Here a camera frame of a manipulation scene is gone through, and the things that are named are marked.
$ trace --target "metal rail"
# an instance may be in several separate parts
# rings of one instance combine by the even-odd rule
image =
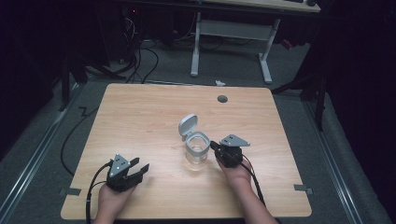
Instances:
[[[44,160],[47,152],[50,150],[53,137],[57,133],[58,128],[61,125],[62,120],[64,119],[64,116],[67,114],[68,108],[81,93],[81,90],[82,86],[79,86],[78,84],[74,85],[72,89],[70,104],[63,111],[58,112],[55,121],[53,121],[47,129],[32,158],[27,163],[26,167],[24,168],[11,192],[8,194],[7,198],[3,201],[3,204],[0,207],[0,223],[8,223],[9,219],[12,216],[12,213],[14,212],[14,209],[17,207],[19,201],[21,200],[21,197],[28,188],[33,177],[35,177],[35,173],[40,167],[41,162]]]
[[[312,124],[312,127],[314,127],[316,131],[327,168],[329,169],[330,176],[332,177],[332,182],[334,183],[335,189],[337,190],[338,196],[340,197],[341,204],[346,210],[346,215],[349,218],[349,222],[353,224],[362,224],[363,221],[361,220],[361,215],[359,214],[358,208],[353,201],[349,187],[347,186],[346,181],[338,169],[337,163],[335,162],[335,159],[332,155],[332,150],[327,143],[324,133],[318,129],[318,126],[315,122],[314,109],[307,101],[303,101],[303,106],[306,113],[309,115],[309,120]]]

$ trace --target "round hole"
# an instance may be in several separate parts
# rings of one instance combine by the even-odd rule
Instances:
[[[228,98],[225,95],[220,95],[220,96],[218,96],[218,101],[220,103],[226,103],[228,101]]]

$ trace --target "wooden table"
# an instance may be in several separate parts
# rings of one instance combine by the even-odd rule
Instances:
[[[228,98],[218,101],[219,95]],[[307,217],[304,191],[271,92],[264,88],[110,84],[100,105],[62,209],[64,219],[84,219],[88,187],[96,171],[116,153],[149,163],[143,182],[131,196],[121,219],[241,217],[239,204],[210,149],[205,166],[193,171],[185,159],[178,124],[198,116],[195,131],[219,141],[233,133],[251,144],[243,147],[275,217]],[[97,181],[106,180],[104,170]],[[92,192],[92,217],[99,186]]]

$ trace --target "forearm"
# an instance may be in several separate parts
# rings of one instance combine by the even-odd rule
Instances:
[[[235,190],[241,203],[245,222],[247,224],[273,224],[277,223],[267,208],[260,201],[250,185],[245,185]]]

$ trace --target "black tape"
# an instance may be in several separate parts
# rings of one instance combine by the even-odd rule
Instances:
[[[61,189],[61,191],[59,192],[59,195],[61,196],[66,196],[66,195],[76,195],[78,196],[81,193],[81,189]]]
[[[306,185],[294,185],[294,190],[305,191],[306,194],[313,194],[314,191],[306,187]]]

